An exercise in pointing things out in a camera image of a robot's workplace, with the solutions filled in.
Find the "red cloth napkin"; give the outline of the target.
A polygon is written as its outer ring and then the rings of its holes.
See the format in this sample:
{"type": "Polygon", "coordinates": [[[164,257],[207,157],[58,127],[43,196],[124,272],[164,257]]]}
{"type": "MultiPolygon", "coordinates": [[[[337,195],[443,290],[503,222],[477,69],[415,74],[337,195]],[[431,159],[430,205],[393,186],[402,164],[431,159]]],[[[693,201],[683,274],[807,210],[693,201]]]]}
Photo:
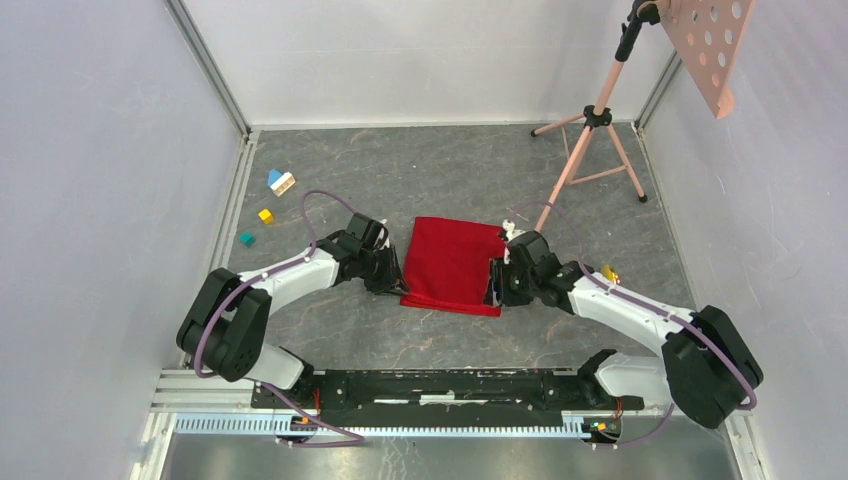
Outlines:
{"type": "Polygon", "coordinates": [[[404,307],[471,316],[498,317],[501,309],[485,302],[490,262],[501,259],[501,228],[461,220],[419,216],[404,260],[409,293],[404,307]]]}

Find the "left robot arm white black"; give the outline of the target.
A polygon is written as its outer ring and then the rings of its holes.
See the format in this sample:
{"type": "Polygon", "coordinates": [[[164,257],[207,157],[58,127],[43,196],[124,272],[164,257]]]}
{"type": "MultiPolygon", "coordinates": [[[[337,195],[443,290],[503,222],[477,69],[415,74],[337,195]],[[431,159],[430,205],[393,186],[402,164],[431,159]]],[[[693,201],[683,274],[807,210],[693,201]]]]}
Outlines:
{"type": "Polygon", "coordinates": [[[314,292],[360,279],[375,295],[407,294],[408,287],[386,226],[354,214],[347,227],[314,239],[298,255],[264,270],[210,272],[177,335],[176,344],[226,381],[244,378],[276,387],[290,407],[314,394],[310,365],[265,341],[269,317],[314,292]]]}

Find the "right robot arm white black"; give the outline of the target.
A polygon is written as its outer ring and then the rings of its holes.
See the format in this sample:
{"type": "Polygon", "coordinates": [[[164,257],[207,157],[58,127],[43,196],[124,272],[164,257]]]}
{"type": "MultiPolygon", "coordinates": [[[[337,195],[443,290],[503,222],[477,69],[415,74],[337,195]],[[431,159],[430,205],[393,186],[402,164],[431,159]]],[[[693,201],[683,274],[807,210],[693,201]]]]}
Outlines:
{"type": "Polygon", "coordinates": [[[672,404],[715,429],[733,412],[751,410],[764,374],[729,316],[635,293],[581,261],[561,262],[536,231],[500,228],[505,251],[491,263],[488,302],[517,307],[540,301],[596,321],[638,342],[650,356],[599,352],[578,370],[577,392],[591,408],[614,399],[672,404]]]}

